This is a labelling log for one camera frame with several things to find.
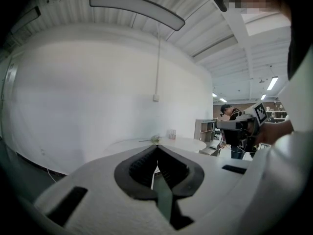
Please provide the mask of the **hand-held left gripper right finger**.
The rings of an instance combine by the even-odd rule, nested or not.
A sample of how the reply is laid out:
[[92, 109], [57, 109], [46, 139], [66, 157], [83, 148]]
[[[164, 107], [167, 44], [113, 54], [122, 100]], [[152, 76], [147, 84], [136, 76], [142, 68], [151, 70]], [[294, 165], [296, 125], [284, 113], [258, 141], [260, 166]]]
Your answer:
[[239, 231], [253, 197], [253, 170], [249, 161], [202, 155], [166, 146], [180, 158], [198, 164], [204, 178], [196, 192], [177, 201], [191, 223], [183, 231]]

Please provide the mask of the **person's right hand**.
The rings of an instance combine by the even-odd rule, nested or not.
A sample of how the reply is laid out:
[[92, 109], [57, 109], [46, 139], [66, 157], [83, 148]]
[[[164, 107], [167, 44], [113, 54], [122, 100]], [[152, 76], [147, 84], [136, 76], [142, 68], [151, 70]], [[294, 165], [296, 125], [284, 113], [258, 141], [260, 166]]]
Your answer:
[[278, 125], [276, 123], [266, 122], [264, 123], [260, 129], [258, 134], [255, 137], [254, 145], [258, 145], [260, 143], [264, 144], [274, 144], [278, 137]]

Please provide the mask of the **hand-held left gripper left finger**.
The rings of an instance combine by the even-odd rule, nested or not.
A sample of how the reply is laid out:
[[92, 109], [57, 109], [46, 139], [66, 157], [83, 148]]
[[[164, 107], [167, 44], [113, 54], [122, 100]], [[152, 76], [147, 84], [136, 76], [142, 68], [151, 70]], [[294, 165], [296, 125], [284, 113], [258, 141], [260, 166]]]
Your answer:
[[130, 198], [114, 179], [115, 167], [147, 146], [88, 162], [46, 189], [35, 207], [49, 214], [74, 187], [87, 189], [64, 229], [75, 235], [171, 235], [154, 201]]

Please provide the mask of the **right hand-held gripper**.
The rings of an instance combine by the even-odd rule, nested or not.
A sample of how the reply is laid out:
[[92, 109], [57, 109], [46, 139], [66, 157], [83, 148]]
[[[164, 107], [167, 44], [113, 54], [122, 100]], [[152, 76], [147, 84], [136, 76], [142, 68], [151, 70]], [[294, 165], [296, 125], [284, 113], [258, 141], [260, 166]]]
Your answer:
[[261, 126], [267, 121], [267, 113], [263, 103], [256, 103], [240, 111], [236, 120], [217, 121], [216, 127], [220, 130], [236, 131], [236, 124], [238, 123], [239, 147], [246, 153], [255, 154], [257, 151], [256, 136], [259, 134]]

